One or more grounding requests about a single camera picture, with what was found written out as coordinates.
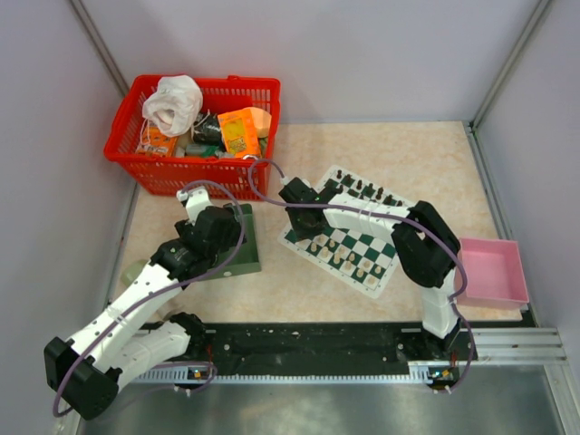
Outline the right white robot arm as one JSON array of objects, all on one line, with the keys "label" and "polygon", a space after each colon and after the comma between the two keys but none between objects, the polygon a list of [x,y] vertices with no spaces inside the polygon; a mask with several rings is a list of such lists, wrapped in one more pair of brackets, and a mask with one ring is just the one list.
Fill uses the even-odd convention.
[{"label": "right white robot arm", "polygon": [[456,299],[465,292],[468,276],[458,238],[431,203],[390,206],[356,198],[338,186],[316,191],[298,177],[284,177],[282,184],[279,195],[299,239],[336,228],[394,246],[405,275],[421,290],[425,352],[441,359],[455,349],[462,323]]}]

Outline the green white chess mat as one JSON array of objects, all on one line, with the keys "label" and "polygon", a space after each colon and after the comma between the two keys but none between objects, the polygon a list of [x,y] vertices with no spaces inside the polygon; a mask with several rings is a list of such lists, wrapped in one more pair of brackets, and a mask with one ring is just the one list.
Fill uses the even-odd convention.
[{"label": "green white chess mat", "polygon": [[[378,200],[395,207],[411,205],[408,199],[388,188],[337,165],[325,172],[315,188],[338,185],[346,186],[349,194],[366,201]],[[372,299],[382,294],[399,265],[392,242],[354,230],[328,228],[318,236],[299,240],[294,230],[286,226],[278,242]]]}]

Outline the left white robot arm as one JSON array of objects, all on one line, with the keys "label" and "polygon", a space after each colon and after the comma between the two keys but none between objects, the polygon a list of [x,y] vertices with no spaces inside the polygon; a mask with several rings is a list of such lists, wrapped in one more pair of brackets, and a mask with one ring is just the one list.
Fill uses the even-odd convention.
[{"label": "left white robot arm", "polygon": [[189,285],[219,273],[237,255],[246,225],[237,199],[214,205],[208,182],[192,182],[176,194],[187,217],[178,235],[161,244],[127,289],[68,339],[43,349],[46,381],[54,391],[52,413],[77,412],[90,421],[102,415],[131,381],[173,357],[196,359],[206,339],[179,316],[139,337],[138,330]]}]

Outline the dark green plastic tray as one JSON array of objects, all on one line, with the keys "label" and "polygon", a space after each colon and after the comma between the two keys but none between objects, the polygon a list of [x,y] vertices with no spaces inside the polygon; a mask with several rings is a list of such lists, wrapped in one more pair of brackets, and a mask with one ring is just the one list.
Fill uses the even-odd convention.
[{"label": "dark green plastic tray", "polygon": [[231,262],[220,271],[206,277],[205,281],[248,275],[262,270],[256,240],[254,210],[249,203],[242,204],[241,209],[246,225],[245,241]]}]

